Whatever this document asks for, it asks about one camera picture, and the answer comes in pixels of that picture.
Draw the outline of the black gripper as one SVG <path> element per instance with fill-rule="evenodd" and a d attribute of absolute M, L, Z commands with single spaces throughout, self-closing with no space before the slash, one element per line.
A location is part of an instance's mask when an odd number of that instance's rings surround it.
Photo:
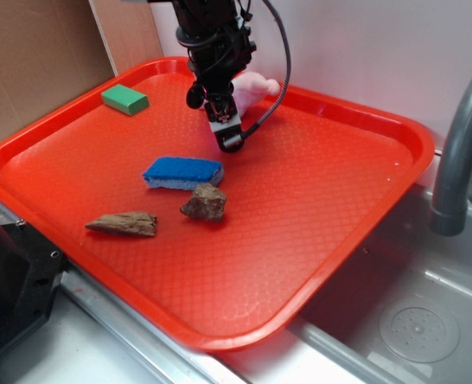
<path fill-rule="evenodd" d="M 195 82 L 186 104 L 198 109 L 204 102 L 229 104 L 233 78 L 250 63 L 256 45 L 250 40 L 251 2 L 173 1 L 178 20 L 176 39 L 187 49 Z"/>

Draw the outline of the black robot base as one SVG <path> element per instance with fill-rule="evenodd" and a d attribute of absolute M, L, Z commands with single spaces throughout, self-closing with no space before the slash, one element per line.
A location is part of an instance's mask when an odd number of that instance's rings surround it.
<path fill-rule="evenodd" d="M 32 225 L 0 223 L 0 356 L 49 320 L 64 262 Z"/>

